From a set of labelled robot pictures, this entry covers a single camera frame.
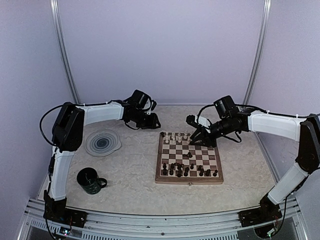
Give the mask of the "dark rook piece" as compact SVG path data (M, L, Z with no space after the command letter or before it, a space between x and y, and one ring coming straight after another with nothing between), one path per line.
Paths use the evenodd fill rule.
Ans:
M168 175L168 170L166 168L162 169L162 175L167 176Z
M211 170L210 170L210 169L207 169L207 170L205 171L205 176L206 176L206 177L210 177L210 176L211 176Z

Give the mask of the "dark queen piece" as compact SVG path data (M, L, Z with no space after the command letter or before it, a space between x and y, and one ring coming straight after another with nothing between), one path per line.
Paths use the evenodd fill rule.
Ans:
M180 177L182 176L182 172L183 172L182 169L181 169L181 168L178 168L178 170L177 170L177 175L176 175L176 176L177 176L178 178L180 178Z

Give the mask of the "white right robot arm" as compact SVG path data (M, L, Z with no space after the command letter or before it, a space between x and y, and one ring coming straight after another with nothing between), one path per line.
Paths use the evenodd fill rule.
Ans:
M260 107L236 104L224 96L211 104L218 113L215 123L202 116L208 106L196 115L188 115L186 123L195 128L191 145L216 147L219 138L234 133L240 143L242 132L255 133L263 145L270 164L278 174L276 184L252 210L239 212L243 226L264 223L284 216L280 203L298 191L308 177L320 168L320 115L275 113Z

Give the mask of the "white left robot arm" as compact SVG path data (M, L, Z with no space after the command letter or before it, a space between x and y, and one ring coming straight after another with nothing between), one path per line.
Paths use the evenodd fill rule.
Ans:
M135 130L158 129L159 118L153 112L157 102L143 91L135 90L125 100L103 103L75 104L65 102L57 106L59 113L52 127L52 155L48 167L49 184L44 193L45 211L63 223L70 218L66 208L66 185L75 152L83 142L84 127L98 122L121 120L135 123Z

